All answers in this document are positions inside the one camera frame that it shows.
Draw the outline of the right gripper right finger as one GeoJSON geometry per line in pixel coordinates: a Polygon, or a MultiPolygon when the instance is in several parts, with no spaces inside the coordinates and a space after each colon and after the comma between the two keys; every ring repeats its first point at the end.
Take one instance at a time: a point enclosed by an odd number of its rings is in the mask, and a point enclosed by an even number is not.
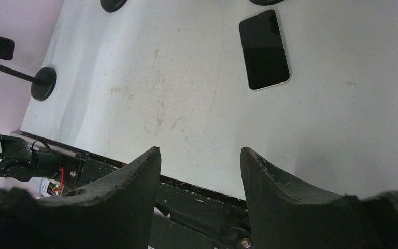
{"type": "Polygon", "coordinates": [[[249,147],[241,149],[240,170],[255,248],[398,248],[398,191],[339,195],[249,147]]]}

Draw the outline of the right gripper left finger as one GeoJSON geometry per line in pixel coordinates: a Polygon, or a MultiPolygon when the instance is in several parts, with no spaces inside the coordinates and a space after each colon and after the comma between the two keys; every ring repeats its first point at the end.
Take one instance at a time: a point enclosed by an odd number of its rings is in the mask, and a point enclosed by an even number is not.
{"type": "Polygon", "coordinates": [[[147,248],[160,171],[151,147],[62,197],[0,189],[0,248],[147,248]]]}

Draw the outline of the black smartphone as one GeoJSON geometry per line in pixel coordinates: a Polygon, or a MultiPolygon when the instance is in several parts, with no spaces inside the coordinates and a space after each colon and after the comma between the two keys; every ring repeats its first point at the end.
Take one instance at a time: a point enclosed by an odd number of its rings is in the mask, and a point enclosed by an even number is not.
{"type": "Polygon", "coordinates": [[[274,10],[239,23],[248,86],[257,91],[290,79],[290,69],[274,10]]]}

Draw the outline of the black round-base phone stand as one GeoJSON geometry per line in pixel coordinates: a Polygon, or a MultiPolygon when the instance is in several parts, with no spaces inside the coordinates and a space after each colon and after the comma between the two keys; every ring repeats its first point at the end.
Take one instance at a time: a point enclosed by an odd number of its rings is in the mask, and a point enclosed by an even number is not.
{"type": "Polygon", "coordinates": [[[270,6],[274,4],[278,4],[283,2],[284,0],[249,0],[253,4],[259,5],[259,6],[270,6]]]}

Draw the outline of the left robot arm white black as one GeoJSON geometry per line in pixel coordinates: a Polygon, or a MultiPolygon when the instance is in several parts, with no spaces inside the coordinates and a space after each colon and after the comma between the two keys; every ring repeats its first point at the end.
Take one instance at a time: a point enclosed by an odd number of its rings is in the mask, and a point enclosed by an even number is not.
{"type": "Polygon", "coordinates": [[[28,182],[33,177],[56,176],[62,157],[46,148],[35,150],[20,137],[0,135],[0,177],[28,182]]]}

